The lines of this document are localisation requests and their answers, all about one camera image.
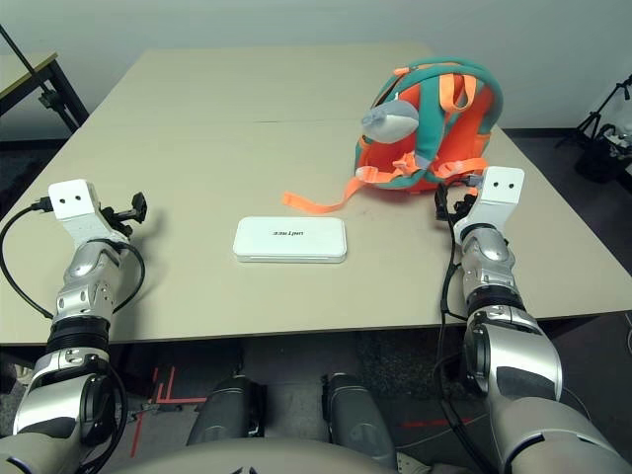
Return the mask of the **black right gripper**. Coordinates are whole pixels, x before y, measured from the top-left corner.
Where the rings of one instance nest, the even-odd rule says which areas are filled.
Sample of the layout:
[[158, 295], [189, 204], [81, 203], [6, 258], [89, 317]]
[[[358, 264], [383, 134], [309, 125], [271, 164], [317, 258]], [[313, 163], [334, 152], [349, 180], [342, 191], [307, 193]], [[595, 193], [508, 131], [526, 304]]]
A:
[[[454, 203], [454, 212], [451, 213], [451, 220], [460, 220], [465, 218], [473, 204], [476, 202], [477, 195], [474, 190], [470, 190], [466, 193], [461, 200]], [[435, 219], [438, 221], [445, 221], [445, 190], [437, 189], [434, 193], [434, 205], [435, 205]]]

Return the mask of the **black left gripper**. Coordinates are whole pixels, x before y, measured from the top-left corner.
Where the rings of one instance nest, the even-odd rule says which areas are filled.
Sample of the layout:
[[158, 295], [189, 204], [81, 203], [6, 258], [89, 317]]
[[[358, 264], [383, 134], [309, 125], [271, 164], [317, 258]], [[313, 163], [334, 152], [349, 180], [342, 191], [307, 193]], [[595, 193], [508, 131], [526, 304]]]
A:
[[143, 192], [138, 192], [132, 197], [131, 209], [121, 212], [115, 212], [110, 206], [102, 208], [101, 214], [112, 229], [122, 235], [131, 235], [132, 228], [126, 224], [129, 220], [142, 223], [147, 214], [148, 206]]

